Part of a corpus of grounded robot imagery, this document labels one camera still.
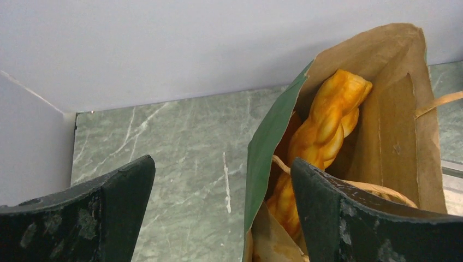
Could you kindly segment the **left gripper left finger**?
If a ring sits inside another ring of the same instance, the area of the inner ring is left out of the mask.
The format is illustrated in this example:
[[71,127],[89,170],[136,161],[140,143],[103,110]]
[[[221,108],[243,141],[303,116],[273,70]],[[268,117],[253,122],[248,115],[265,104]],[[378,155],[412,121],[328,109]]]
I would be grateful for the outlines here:
[[155,179],[142,156],[64,191],[1,207],[1,261],[131,261]]

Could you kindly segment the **green paper bag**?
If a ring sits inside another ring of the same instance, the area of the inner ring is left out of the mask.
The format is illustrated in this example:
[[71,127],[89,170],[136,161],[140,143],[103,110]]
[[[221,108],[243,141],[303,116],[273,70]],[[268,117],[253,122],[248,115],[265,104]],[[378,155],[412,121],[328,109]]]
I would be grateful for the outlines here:
[[436,109],[462,93],[435,99],[422,29],[390,23],[319,53],[261,121],[248,144],[243,261],[311,261],[302,227],[294,241],[266,203],[280,175],[291,175],[287,158],[293,134],[323,82],[339,69],[372,82],[373,88],[359,106],[356,127],[323,172],[382,199],[449,215]]

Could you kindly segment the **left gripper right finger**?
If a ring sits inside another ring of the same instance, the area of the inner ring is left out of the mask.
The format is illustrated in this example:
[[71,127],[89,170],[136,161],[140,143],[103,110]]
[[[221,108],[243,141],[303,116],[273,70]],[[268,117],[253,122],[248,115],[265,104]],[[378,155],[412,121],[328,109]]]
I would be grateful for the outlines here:
[[291,175],[311,261],[462,261],[462,217],[382,199],[302,159]]

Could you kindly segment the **braided fake bread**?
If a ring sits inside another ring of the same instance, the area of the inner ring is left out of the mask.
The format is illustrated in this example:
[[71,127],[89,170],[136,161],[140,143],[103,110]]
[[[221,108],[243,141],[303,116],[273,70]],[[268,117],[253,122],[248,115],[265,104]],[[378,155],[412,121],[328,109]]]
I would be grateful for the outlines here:
[[[288,164],[291,165],[295,158],[301,158],[322,171],[329,167],[344,139],[356,127],[359,106],[372,88],[372,82],[342,69],[326,79],[315,95],[307,119],[290,140]],[[296,241],[301,234],[301,223],[289,173],[280,175],[266,204],[287,234]]]

